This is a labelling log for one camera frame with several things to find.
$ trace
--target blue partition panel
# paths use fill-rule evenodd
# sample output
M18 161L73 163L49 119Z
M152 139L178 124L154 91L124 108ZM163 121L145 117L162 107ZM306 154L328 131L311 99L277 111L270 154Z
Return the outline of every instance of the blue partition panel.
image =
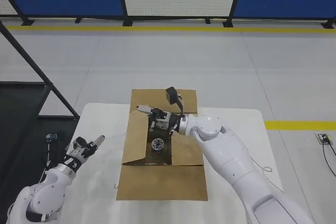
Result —
M336 0L238 0L234 17L332 18Z
M24 15L122 16L120 0L15 0Z

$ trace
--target open cardboard box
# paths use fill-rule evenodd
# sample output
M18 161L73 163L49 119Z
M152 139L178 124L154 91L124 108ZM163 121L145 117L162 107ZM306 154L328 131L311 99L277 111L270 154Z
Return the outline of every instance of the open cardboard box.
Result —
M184 113L197 114L195 90L177 92L184 100ZM166 146L169 158L157 162L147 139L148 116L136 110L137 105L179 113L177 105L168 103L165 90L132 90L116 199L208 200L203 156L194 139L174 133Z

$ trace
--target table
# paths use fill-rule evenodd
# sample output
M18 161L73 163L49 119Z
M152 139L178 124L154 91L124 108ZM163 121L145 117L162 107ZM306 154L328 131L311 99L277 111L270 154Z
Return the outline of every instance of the table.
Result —
M258 110L199 108L199 114L218 115L246 144L251 156L277 187L282 188L261 113ZM129 105L87 104L73 139L103 134L105 142L79 169L67 188L61 223L246 223L244 207L233 188L204 158L208 201L116 201Z

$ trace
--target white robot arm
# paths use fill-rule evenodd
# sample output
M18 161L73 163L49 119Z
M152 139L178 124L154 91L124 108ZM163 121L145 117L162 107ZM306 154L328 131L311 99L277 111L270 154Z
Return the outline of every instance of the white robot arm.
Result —
M45 216L44 223L58 223L64 202L66 187L72 184L77 170L95 153L105 137L99 136L87 143L78 137L68 150L64 161L48 171L42 183L23 188L17 196L8 215L7 224L33 224L26 217L26 212Z
M193 136L205 157L241 199L250 224L313 224L304 210L256 170L240 138L218 117L187 115L179 133Z

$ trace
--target floor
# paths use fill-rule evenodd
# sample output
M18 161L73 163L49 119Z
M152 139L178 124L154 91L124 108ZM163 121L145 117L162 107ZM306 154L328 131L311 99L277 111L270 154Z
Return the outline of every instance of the floor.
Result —
M177 22L175 26L187 23ZM40 24L65 22L42 20L34 25ZM136 24L153 26L168 22ZM275 25L270 22L263 26ZM235 26L262 24L237 22ZM320 27L317 22L283 22L281 26ZM12 33L79 114L89 102L128 104L133 88L175 86L197 90L201 107L258 109L264 120L336 121L336 34ZM0 81L40 81L1 35ZM41 114L58 113L69 114L55 96L50 96ZM336 179L325 164L314 132L273 130L268 135L284 191L316 223L334 224ZM336 132L328 134L336 150ZM329 150L327 157L336 170Z

